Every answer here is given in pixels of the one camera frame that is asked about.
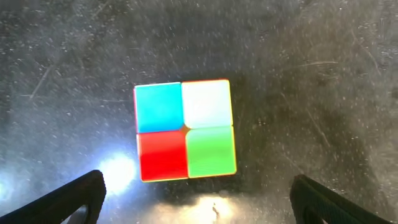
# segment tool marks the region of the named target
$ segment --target red square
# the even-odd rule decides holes
[[[188,178],[185,136],[180,131],[137,135],[143,182]]]

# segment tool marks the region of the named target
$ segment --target cube face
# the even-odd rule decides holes
[[[176,131],[183,126],[181,83],[137,86],[138,133]]]
[[[228,80],[136,86],[134,99],[143,182],[236,172]]]
[[[232,127],[194,129],[186,141],[189,178],[236,172]]]
[[[190,129],[232,126],[228,80],[182,83],[184,123]]]
[[[141,180],[188,178],[185,136],[180,131],[137,135]]]

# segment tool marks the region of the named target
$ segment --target green tile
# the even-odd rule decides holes
[[[189,178],[236,172],[233,127],[193,129],[186,138]]]

